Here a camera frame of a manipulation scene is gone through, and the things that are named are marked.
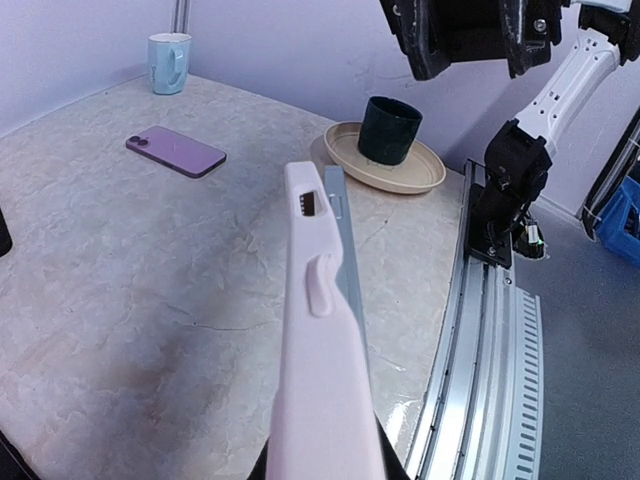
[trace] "wall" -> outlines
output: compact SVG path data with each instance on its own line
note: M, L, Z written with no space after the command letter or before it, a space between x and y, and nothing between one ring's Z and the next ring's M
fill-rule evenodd
M0 137L145 72L175 0L0 0Z
M551 64L510 80L506 63L456 65L415 82L377 0L192 0L192 72L335 120L358 120L367 98L393 96L424 114L419 138L454 169L482 160L495 132L546 83L571 47L577 13ZM559 145L545 195L576 212L640 105L639 66L619 70Z

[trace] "mug handle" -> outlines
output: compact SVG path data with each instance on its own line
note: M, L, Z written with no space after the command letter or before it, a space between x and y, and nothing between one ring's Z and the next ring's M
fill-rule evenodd
M174 86L185 73L184 69L187 67L187 57L184 54L184 50L180 47L174 47L171 52L173 53L173 77L169 81L170 86Z

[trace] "purple smartphone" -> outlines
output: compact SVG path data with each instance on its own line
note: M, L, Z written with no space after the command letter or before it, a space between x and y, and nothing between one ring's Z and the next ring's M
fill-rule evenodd
M129 138L126 146L191 178L203 177L227 160L223 151L160 126Z

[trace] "light blue mug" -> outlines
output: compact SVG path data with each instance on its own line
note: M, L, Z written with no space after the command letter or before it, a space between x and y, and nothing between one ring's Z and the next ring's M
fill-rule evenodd
M154 93L173 95L184 89L189 72L191 35L159 33L149 37L149 79Z

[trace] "beige plate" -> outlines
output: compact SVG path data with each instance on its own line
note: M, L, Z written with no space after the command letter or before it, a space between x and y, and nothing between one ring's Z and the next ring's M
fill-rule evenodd
M338 123L324 134L331 159L353 178L380 190L393 193L425 193L437 187L447 176L442 160L417 140L404 162L390 167L369 160L358 151L359 122Z

